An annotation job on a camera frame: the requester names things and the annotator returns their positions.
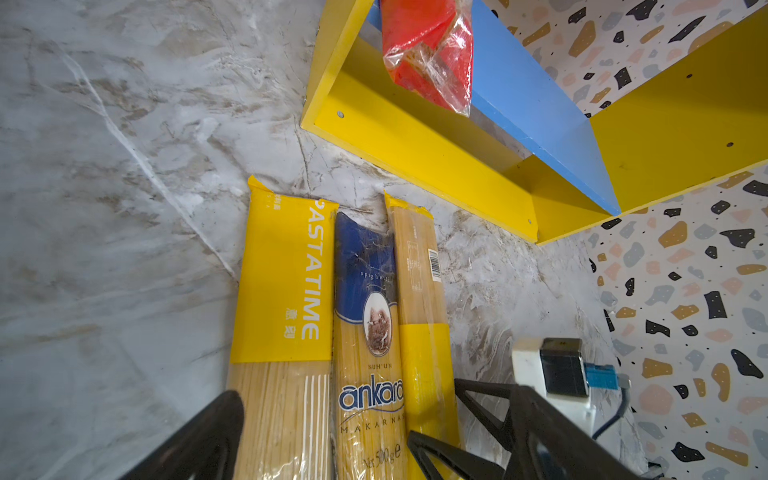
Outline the red spaghetti bag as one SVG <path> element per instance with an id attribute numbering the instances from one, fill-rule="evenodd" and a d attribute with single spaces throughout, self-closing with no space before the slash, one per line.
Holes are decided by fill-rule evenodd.
<path id="1" fill-rule="evenodd" d="M 474 35 L 472 3 L 383 0 L 382 49 L 393 82 L 441 108 L 471 111 Z"/>

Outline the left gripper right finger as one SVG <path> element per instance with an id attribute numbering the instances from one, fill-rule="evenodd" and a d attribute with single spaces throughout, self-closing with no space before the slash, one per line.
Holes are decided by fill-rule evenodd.
<path id="1" fill-rule="evenodd" d="M 635 479 L 637 476 L 527 386 L 509 397 L 510 479 Z"/>

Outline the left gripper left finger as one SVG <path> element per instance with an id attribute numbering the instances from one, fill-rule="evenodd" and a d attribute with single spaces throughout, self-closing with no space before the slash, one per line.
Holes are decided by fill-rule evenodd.
<path id="1" fill-rule="evenodd" d="M 231 479 L 244 420 L 240 395 L 227 390 L 122 479 Z"/>

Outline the yellow Pastatime bag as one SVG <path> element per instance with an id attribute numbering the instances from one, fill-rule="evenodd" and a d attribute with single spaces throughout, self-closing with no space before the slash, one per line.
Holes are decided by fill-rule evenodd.
<path id="1" fill-rule="evenodd" d="M 234 476 L 328 479 L 338 206 L 248 184 L 228 372 L 245 411 Z"/>

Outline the yellow spaghetti bag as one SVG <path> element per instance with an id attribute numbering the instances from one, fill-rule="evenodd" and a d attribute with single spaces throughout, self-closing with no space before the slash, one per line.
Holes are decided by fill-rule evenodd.
<path id="1" fill-rule="evenodd" d="M 434 218 L 389 194 L 385 204 L 394 234 L 407 429 L 461 448 Z"/>

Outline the Ankara spaghetti bag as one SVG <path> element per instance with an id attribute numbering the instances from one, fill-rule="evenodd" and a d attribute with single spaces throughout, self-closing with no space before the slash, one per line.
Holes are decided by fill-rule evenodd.
<path id="1" fill-rule="evenodd" d="M 407 429 L 392 237 L 338 214 L 334 281 L 337 476 L 404 479 Z"/>

